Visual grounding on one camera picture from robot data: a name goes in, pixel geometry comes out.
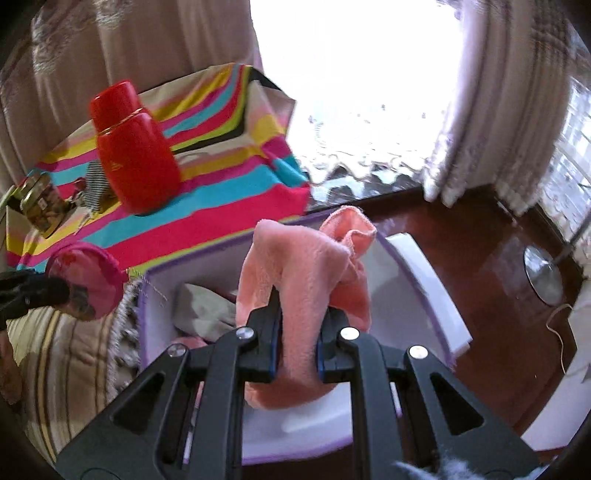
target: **clothing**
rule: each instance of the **clothing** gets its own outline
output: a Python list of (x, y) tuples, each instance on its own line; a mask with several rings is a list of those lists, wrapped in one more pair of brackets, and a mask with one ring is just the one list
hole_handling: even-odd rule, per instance
[(182, 343), (185, 347), (189, 348), (190, 350), (193, 350), (194, 348), (201, 348), (202, 346), (207, 346), (207, 343), (204, 342), (202, 338), (199, 338), (197, 336), (178, 337), (175, 338), (172, 342), (170, 342), (171, 345), (174, 345), (175, 343)]
[(255, 408), (289, 408), (328, 393), (315, 366), (316, 340), (329, 305), (345, 311), (351, 326), (371, 324), (365, 269), (360, 257), (376, 229), (355, 207), (334, 212), (319, 231), (261, 220), (255, 227), (238, 287), (236, 325), (268, 303), (279, 290), (282, 357), (271, 384), (247, 384), (245, 398)]
[(185, 283), (178, 291), (173, 323), (187, 335), (216, 342), (236, 326), (236, 305), (207, 288)]

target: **pink towel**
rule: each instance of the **pink towel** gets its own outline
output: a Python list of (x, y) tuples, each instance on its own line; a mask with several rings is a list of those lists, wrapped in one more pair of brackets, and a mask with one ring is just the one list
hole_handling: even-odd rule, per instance
[(170, 342), (171, 345), (174, 345), (175, 343), (182, 343), (185, 347), (189, 348), (190, 350), (193, 350), (194, 348), (201, 348), (202, 346), (207, 346), (205, 340), (198, 336), (178, 337), (175, 338), (172, 342)]
[(283, 311), (282, 355), (272, 384), (247, 384), (255, 408), (288, 408), (328, 393), (315, 366), (316, 340), (328, 305), (346, 312), (361, 331), (371, 324), (365, 269), (359, 258), (375, 237), (375, 227), (355, 207), (330, 215), (319, 231), (273, 220), (257, 223), (242, 267), (236, 325), (266, 305), (273, 285)]

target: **red bottle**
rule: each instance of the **red bottle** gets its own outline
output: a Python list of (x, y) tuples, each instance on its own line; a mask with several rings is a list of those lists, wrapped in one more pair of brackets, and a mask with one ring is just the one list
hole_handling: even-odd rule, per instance
[(178, 193), (178, 164), (131, 82), (116, 83), (97, 95), (90, 102), (90, 116), (105, 175), (127, 211), (153, 212)]

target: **curtain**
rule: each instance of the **curtain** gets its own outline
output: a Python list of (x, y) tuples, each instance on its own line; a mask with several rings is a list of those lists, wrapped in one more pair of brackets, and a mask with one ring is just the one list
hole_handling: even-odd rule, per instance
[[(540, 205), (566, 241), (591, 210), (591, 54), (574, 30), (572, 43), (569, 108), (540, 197)], [(573, 257), (591, 278), (591, 229), (577, 242)]]
[(88, 119), (91, 98), (212, 65), (262, 69), (249, 0), (47, 0), (0, 70), (0, 192)]
[(494, 183), (517, 214), (539, 184), (569, 97), (570, 37), (551, 0), (466, 0), (456, 96), (424, 169), (429, 201), (451, 206)]

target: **red cap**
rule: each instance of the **red cap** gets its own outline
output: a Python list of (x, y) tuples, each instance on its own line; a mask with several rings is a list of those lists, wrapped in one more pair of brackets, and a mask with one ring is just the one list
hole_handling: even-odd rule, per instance
[(141, 108), (134, 86), (129, 80), (115, 83), (90, 101), (90, 116), (97, 132), (112, 127)]

